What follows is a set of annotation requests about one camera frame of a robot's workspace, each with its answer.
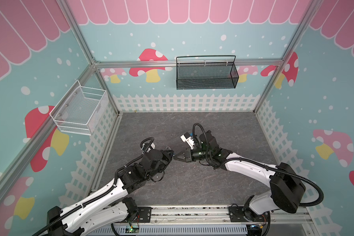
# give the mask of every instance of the black mounting plate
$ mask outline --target black mounting plate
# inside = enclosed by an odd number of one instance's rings
[[[150,223],[152,207],[138,207],[138,208],[139,208],[139,223]]]

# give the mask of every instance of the mesh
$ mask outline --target mesh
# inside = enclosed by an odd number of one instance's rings
[[[234,62],[177,63],[177,89],[236,88]]]
[[[53,117],[59,129],[64,132],[91,135],[109,101],[106,91],[96,97],[101,99],[86,97],[82,87],[77,87]]]

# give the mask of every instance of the black cable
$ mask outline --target black cable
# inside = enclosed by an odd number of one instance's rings
[[[113,233],[115,234],[115,236],[120,236],[120,235],[117,233],[117,231],[114,229],[114,224],[111,223],[110,225],[111,225],[111,230],[113,231]]]
[[[321,190],[321,188],[317,184],[315,184],[314,182],[310,181],[309,179],[301,177],[300,175],[297,175],[297,174],[292,174],[292,173],[284,171],[284,170],[280,170],[280,169],[276,169],[276,168],[273,168],[273,167],[269,167],[267,165],[261,164],[259,162],[254,161],[254,160],[250,160],[250,159],[246,159],[246,158],[231,158],[231,159],[225,160],[217,168],[220,168],[225,163],[233,161],[233,160],[249,162],[249,163],[252,163],[252,164],[257,165],[259,167],[265,168],[266,170],[270,170],[270,171],[273,171],[273,172],[277,172],[277,173],[280,173],[280,174],[285,174],[285,175],[300,179],[301,181],[304,181],[304,182],[308,183],[309,185],[311,185],[312,187],[314,187],[317,190],[317,192],[319,193],[319,197],[313,202],[300,203],[299,204],[300,207],[315,206],[315,205],[320,204],[324,200],[324,193]]]
[[[271,218],[270,211],[268,211],[268,215],[269,215],[268,226],[266,226],[266,230],[261,236],[266,236],[266,234],[268,234],[268,232],[269,232],[269,229],[270,229],[270,218]]]

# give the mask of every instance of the yellow mushroom stem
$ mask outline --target yellow mushroom stem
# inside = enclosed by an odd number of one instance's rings
[[[148,83],[157,83],[160,81],[160,76],[157,73],[157,69],[152,69],[146,72],[147,78],[146,82]]]
[[[333,149],[326,144],[322,144],[321,146],[316,147],[317,153],[321,156],[321,158],[327,160],[331,154],[334,153]]]
[[[280,74],[277,78],[277,80],[275,81],[275,84],[274,86],[278,89],[281,89],[282,88],[282,82],[283,82],[283,79],[286,78],[286,76],[284,74]]]
[[[110,82],[111,83],[120,83],[121,80],[118,78],[118,75],[114,74],[114,75],[110,76]]]
[[[246,81],[246,74],[239,75],[238,83],[244,83]]]

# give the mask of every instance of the mesh basket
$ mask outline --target mesh basket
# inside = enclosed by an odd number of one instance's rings
[[[61,132],[92,135],[108,102],[105,90],[83,87],[77,80],[50,116]]]
[[[189,57],[176,58],[177,89],[236,88],[239,79],[234,63],[236,56],[194,57],[198,57],[200,60],[189,62],[189,60],[185,60]],[[226,61],[220,59],[219,61],[219,58],[222,57],[231,57],[231,59],[226,59]]]

